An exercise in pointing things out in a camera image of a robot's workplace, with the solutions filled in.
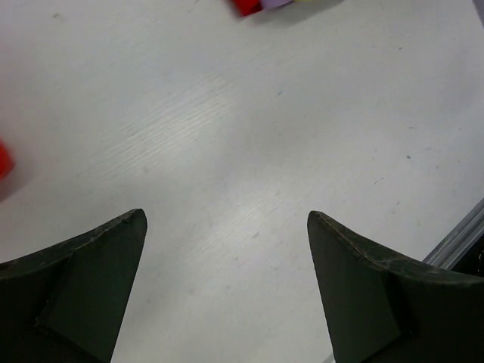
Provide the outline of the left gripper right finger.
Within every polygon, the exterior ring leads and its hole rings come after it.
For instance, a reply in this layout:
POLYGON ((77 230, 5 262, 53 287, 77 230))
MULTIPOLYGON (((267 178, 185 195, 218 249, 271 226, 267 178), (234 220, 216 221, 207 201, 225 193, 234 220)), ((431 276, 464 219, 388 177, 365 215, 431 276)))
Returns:
POLYGON ((309 246, 338 362, 481 362, 483 244, 447 268, 313 211, 309 246))

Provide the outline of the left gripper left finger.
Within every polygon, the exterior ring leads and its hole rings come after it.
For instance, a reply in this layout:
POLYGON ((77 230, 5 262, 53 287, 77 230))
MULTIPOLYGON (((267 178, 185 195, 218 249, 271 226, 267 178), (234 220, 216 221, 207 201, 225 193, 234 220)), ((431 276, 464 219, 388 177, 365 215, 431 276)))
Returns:
POLYGON ((103 225, 1 264, 3 362, 109 362, 138 270, 147 217, 103 225))

